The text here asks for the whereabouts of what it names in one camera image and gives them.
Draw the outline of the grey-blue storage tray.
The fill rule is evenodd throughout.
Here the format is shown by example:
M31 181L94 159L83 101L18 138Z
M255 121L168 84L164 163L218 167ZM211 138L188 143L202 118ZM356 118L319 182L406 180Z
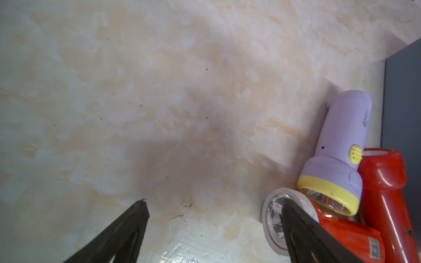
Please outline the grey-blue storage tray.
M402 153L407 176L402 193L421 241L421 42L386 60L382 120L383 148Z

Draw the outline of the purple flashlight yellow rim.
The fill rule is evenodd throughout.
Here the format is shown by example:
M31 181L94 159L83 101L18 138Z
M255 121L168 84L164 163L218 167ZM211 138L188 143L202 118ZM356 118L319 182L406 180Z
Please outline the purple flashlight yellow rim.
M327 115L315 154L306 161L297 189L314 202L348 217L362 196L358 167L371 125L373 100L363 91L338 94L326 103Z

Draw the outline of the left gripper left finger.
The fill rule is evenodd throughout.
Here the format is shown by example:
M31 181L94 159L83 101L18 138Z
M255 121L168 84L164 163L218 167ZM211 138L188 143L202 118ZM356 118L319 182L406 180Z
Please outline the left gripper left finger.
M135 263L150 218L146 200L135 202L67 263Z

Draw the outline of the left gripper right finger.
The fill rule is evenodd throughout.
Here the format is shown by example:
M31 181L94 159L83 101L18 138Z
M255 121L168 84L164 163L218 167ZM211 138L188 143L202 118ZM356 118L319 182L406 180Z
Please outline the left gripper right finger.
M281 222L293 263L361 263L291 199L284 201Z

